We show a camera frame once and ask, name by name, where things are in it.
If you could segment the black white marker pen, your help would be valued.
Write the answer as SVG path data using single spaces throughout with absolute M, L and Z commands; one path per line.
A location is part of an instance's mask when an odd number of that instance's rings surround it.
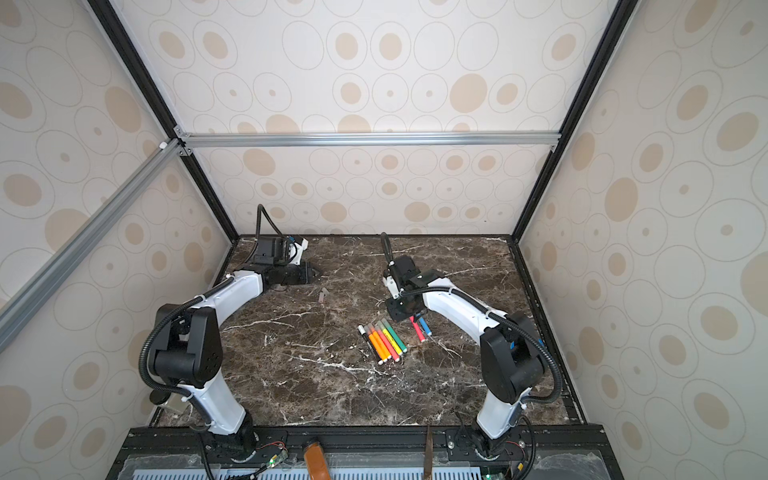
M 371 338 L 368 334 L 365 328 L 362 325 L 357 326 L 357 330 L 360 333 L 360 335 L 363 337 L 363 340 L 365 342 L 365 345 L 371 350 L 373 354 L 373 358 L 377 362 L 378 365 L 383 365 L 385 362 L 385 359 L 382 359 L 381 356 L 378 353 L 378 350 L 376 349 L 375 344 L 372 342 Z

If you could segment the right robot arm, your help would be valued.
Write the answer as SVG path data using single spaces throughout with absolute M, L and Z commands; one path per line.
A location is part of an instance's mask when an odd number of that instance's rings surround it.
M 480 348 L 484 403 L 467 436 L 483 458 L 502 449 L 508 431 L 529 404 L 552 404 L 561 396 L 563 376 L 531 318 L 495 309 L 445 277 L 418 274 L 410 280 L 382 279 L 394 320 L 436 312 L 471 337 Z

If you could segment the blue highlighter pen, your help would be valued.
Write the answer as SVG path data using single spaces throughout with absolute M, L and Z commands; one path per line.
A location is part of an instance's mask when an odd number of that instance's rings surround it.
M 427 325 L 426 321 L 424 320 L 424 318 L 422 316 L 418 317 L 418 322 L 419 322 L 419 325 L 422 328 L 423 332 L 427 336 L 432 336 L 432 331 L 430 330 L 429 326 Z

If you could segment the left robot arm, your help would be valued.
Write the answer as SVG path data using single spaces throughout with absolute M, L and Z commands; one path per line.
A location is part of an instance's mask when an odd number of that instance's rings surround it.
M 221 324 L 274 286 L 310 284 L 321 276 L 311 263 L 238 270 L 182 304 L 166 304 L 138 359 L 142 381 L 161 395 L 177 394 L 201 415 L 207 432 L 230 448 L 255 449 L 253 420 L 238 403 L 221 371 Z

